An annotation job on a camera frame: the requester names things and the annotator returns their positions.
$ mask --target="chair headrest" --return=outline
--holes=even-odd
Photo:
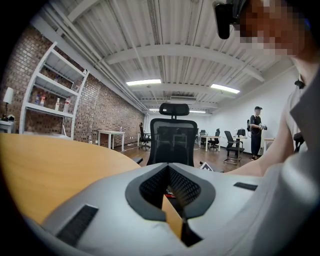
[[[159,113],[165,116],[187,116],[189,115],[189,106],[187,104],[162,103]]]

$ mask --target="white shelving unit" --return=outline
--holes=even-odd
[[[79,99],[82,93],[82,89],[86,83],[86,80],[89,75],[89,71],[86,73],[81,72],[78,68],[72,65],[68,60],[66,60],[63,56],[61,56],[56,50],[54,50],[57,42],[54,42],[51,47],[46,51],[43,55],[42,59],[40,60],[39,64],[36,66],[29,84],[27,86],[22,108],[20,114],[20,124],[19,124],[19,133],[20,134],[28,134],[28,135],[41,135],[46,137],[52,138],[59,138],[59,139],[67,139],[73,140],[74,139],[74,130],[75,130],[75,121],[76,121],[76,113],[79,104]],[[43,75],[40,73],[43,67],[48,68],[49,70],[55,72],[57,75],[61,76],[62,78],[72,82],[73,84],[82,79],[81,86],[78,92],[67,88],[66,86],[52,80],[51,78]],[[62,111],[57,111],[48,107],[36,105],[29,102],[30,95],[32,92],[33,87],[41,88],[46,92],[55,94],[60,98],[66,99],[68,97],[76,97],[75,105],[73,109],[73,113],[64,113]],[[56,134],[56,133],[38,133],[38,132],[29,132],[25,131],[25,122],[26,122],[26,112],[27,110],[36,111],[40,113],[45,113],[61,118],[72,118],[71,123],[71,137],[68,137],[64,134]]]

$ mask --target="ceiling vent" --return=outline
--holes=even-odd
[[[187,97],[187,96],[171,96],[168,100],[169,103],[174,104],[188,104],[193,105],[197,101],[195,97]]]

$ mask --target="white wall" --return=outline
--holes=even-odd
[[[208,128],[210,134],[215,134],[220,128],[221,146],[227,146],[225,131],[234,133],[234,129],[247,128],[247,120],[254,114],[256,106],[263,108],[261,111],[261,122],[268,130],[262,132],[263,138],[274,138],[278,132],[281,113],[288,96],[296,88],[295,81],[299,76],[296,68],[291,68],[278,77],[268,81],[266,84],[249,92],[241,98],[233,101],[227,106],[215,111],[210,118]],[[244,151],[251,153],[251,139],[243,141]]]
[[[171,116],[162,115],[159,113],[158,114],[150,114],[148,122],[147,122],[147,129],[145,129],[146,131],[148,131],[148,132],[150,131],[150,122],[152,119],[155,119],[155,118],[171,119]],[[191,120],[191,121],[196,122],[196,124],[199,128],[199,131],[208,129],[209,122],[211,119],[211,117],[209,117],[209,116],[201,116],[200,114],[197,115],[195,113],[189,114],[187,116],[177,116],[176,118],[181,119],[181,120]]]

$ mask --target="ceiling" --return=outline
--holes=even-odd
[[[230,26],[222,40],[212,0],[55,0],[40,15],[141,110],[171,96],[196,98],[192,110],[212,113],[252,80],[264,81],[274,57],[249,54]],[[157,79],[162,84],[127,86]]]

